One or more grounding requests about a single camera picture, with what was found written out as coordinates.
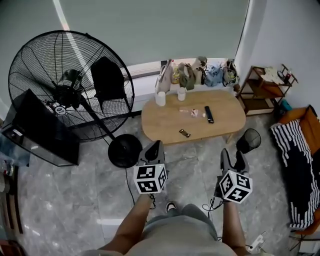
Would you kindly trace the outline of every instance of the white power strip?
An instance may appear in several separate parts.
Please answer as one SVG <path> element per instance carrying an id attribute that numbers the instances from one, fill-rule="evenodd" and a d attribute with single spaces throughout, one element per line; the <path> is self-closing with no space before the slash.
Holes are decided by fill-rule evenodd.
<path id="1" fill-rule="evenodd" d="M 251 244 L 251 247 L 248 248 L 248 252 L 251 253 L 259 244 L 264 242 L 264 237 L 260 234 Z"/>

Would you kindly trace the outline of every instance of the person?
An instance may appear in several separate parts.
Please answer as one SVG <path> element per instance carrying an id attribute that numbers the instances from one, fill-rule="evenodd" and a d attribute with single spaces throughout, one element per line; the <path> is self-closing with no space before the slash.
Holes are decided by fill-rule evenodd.
<path id="1" fill-rule="evenodd" d="M 250 254 L 246 250 L 245 235 L 235 203 L 223 204 L 222 242 L 218 241 L 213 223 L 194 204 L 186 205 L 179 214 L 176 205 L 169 202 L 165 209 L 166 216 L 156 216 L 146 224 L 151 204 L 149 195 L 141 194 L 112 241 L 98 250 L 85 251 L 81 256 Z"/>

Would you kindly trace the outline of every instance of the fan guard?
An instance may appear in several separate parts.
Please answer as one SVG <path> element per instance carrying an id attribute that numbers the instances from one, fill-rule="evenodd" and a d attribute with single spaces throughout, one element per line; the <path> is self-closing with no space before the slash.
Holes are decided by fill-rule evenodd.
<path id="1" fill-rule="evenodd" d="M 101 104 L 96 97 L 91 67 L 102 57 L 121 71 L 124 97 Z M 106 85 L 112 87 L 113 74 L 106 70 L 104 76 Z M 13 107 L 15 98 L 31 89 L 81 142 L 107 135 L 92 113 L 82 106 L 84 101 L 113 133 L 129 117 L 135 97 L 132 78 L 120 57 L 98 39 L 76 31 L 46 32 L 28 41 L 13 59 L 8 86 Z"/>

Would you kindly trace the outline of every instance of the tabletop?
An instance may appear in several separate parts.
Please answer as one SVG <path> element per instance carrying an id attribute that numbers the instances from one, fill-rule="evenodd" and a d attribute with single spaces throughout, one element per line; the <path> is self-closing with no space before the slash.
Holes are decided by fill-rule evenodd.
<path id="1" fill-rule="evenodd" d="M 202 117 L 205 106 L 210 107 L 212 124 Z M 191 117 L 192 109 L 198 109 L 200 117 Z M 245 126 L 246 115 L 232 94 L 211 90 L 189 92 L 184 101 L 179 101 L 177 94 L 167 95 L 165 106 L 158 106 L 153 98 L 144 105 L 141 120 L 143 132 L 150 140 L 176 144 L 235 133 Z M 179 133 L 181 129 L 190 137 Z"/>

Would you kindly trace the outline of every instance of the wooden cabinet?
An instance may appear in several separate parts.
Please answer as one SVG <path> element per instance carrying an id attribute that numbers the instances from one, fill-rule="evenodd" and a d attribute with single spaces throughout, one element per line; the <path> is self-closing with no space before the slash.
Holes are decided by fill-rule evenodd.
<path id="1" fill-rule="evenodd" d="M 288 73 L 288 68 L 283 64 L 281 73 L 284 77 Z M 237 95 L 247 116 L 272 113 L 275 105 L 286 96 L 293 83 L 298 83 L 293 74 L 286 84 L 266 81 L 262 77 L 265 74 L 264 67 L 252 66 Z"/>

